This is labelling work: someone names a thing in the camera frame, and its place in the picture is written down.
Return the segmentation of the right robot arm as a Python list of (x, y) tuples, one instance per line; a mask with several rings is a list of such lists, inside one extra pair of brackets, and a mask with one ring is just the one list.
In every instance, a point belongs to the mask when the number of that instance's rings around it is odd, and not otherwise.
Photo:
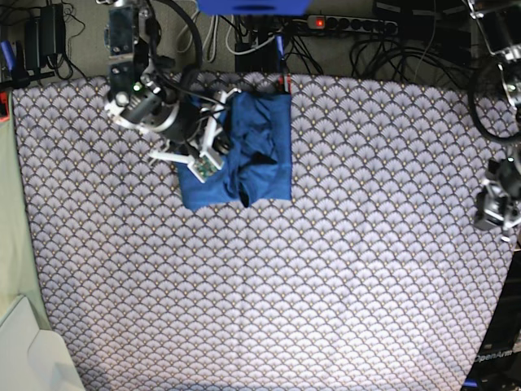
[(105, 110), (116, 125), (159, 135), (170, 151), (200, 154), (200, 132), (216, 99), (192, 90), (202, 65), (202, 42), (195, 22), (174, 1), (175, 11), (191, 31), (195, 61), (180, 80), (169, 76), (174, 60), (158, 53), (162, 32), (149, 1), (110, 1), (105, 44), (109, 51), (109, 91)]

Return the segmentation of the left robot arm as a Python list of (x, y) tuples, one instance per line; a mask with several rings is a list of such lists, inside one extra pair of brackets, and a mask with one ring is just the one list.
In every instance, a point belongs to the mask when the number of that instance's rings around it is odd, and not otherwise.
[(305, 37), (357, 35), (350, 46), (354, 77), (372, 78), (381, 68), (412, 81), (408, 59), (441, 70), (467, 96), (478, 133), (476, 151), (491, 156), (475, 199), (475, 227), (512, 231), (520, 224), (520, 136), (493, 129), (484, 105), (493, 98), (512, 115), (520, 113), (520, 4), (517, 1), (376, 1), (369, 19), (345, 16), (289, 16), (268, 5), (237, 7), (230, 22), (231, 53), (240, 72), (283, 66), (292, 55), (313, 57)]

